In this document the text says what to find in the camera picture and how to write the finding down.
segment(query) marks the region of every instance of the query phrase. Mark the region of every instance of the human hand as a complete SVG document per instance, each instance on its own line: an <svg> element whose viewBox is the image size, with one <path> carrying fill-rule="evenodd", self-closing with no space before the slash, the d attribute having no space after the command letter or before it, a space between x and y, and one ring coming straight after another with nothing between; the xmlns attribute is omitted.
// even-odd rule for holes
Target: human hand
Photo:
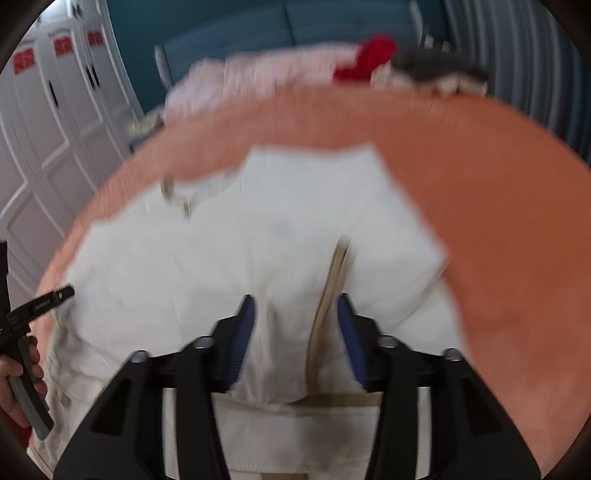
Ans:
<svg viewBox="0 0 591 480"><path fill-rule="evenodd" d="M31 371L39 382L35 383L35 390L43 396L47 395L47 385L41 379L43 378L43 369L39 366L41 355L37 350L37 339L33 336L29 337L31 345L29 346L29 354L33 359L33 367ZM23 374L23 366L16 360L13 360L7 355L0 355L0 408L4 410L10 418L12 418L22 428L30 426L27 417L18 404L17 399L12 395L12 390L8 383L9 377L20 377Z"/></svg>

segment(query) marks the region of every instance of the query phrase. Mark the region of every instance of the gray cloth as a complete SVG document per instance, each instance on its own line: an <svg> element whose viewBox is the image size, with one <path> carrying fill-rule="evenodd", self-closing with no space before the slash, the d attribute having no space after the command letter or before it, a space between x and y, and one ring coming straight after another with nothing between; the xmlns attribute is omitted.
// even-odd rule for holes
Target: gray cloth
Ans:
<svg viewBox="0 0 591 480"><path fill-rule="evenodd" d="M428 82L451 73L464 73L477 82L488 81L490 73L458 55L441 50L411 47L401 50L391 60L392 67L410 75L416 82Z"/></svg>

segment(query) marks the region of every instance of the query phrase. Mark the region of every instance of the black tool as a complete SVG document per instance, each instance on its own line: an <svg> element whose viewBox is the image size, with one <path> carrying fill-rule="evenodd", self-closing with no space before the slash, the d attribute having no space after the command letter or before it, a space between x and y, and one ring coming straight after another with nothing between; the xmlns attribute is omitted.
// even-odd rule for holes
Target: black tool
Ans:
<svg viewBox="0 0 591 480"><path fill-rule="evenodd" d="M230 480L213 392L238 379L255 322L246 296L238 314L216 323L179 353L135 352L90 409L55 471L54 480L170 480L164 474L163 388L176 388L181 479Z"/></svg>
<svg viewBox="0 0 591 480"><path fill-rule="evenodd" d="M43 440L53 428L53 421L45 399L35 390L37 379L31 372L29 323L73 297L74 288L67 286L52 291L11 312L7 275L8 247L6 242L0 242L0 355L8 355L23 366L24 373L9 377L8 382L35 433Z"/></svg>
<svg viewBox="0 0 591 480"><path fill-rule="evenodd" d="M519 431L458 350L415 352L357 315L347 295L339 297L337 311L357 381L384 393L366 480L414 480L418 387L431 392L431 463L424 480L540 480Z"/></svg>

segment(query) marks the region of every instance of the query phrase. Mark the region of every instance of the beige strap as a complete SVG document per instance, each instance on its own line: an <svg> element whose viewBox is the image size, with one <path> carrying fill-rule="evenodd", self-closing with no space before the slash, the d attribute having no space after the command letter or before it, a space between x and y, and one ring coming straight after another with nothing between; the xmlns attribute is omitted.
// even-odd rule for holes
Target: beige strap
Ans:
<svg viewBox="0 0 591 480"><path fill-rule="evenodd" d="M302 407L379 407L382 403L381 393L342 393L342 394L319 394L308 395L293 405Z"/></svg>
<svg viewBox="0 0 591 480"><path fill-rule="evenodd" d="M308 339L308 353L306 357L306 386L308 389L308 395L319 393L318 368L320 351L322 349L324 332L326 330L326 319L333 308L336 295L342 291L343 285L345 284L348 270L348 249L349 244L343 241L340 241L336 246L329 273L324 284L324 289L320 295L318 308L314 315L314 322L312 323L312 330L310 332L310 338Z"/></svg>
<svg viewBox="0 0 591 480"><path fill-rule="evenodd" d="M162 196L168 202L173 199L174 193L174 180L171 178L165 178L160 183L160 190L162 190Z"/></svg>
<svg viewBox="0 0 591 480"><path fill-rule="evenodd" d="M263 473L261 480L308 480L307 473Z"/></svg>

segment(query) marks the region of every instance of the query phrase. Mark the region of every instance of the pile of clothes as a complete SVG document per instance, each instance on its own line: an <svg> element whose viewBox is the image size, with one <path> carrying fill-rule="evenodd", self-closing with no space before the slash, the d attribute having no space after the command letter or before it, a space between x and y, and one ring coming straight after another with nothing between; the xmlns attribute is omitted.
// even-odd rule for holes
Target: pile of clothes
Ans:
<svg viewBox="0 0 591 480"><path fill-rule="evenodd" d="M338 66L335 82L370 82L374 88L420 90L442 95L485 96L489 72L449 52L411 47L399 51L388 36L377 35L359 50L352 65Z"/></svg>
<svg viewBox="0 0 591 480"><path fill-rule="evenodd" d="M168 93L165 118L171 126L232 102L268 98L295 85L366 82L377 89L483 96L488 77L486 70L454 54L401 49L391 37L376 35L362 45L318 43L200 60Z"/></svg>

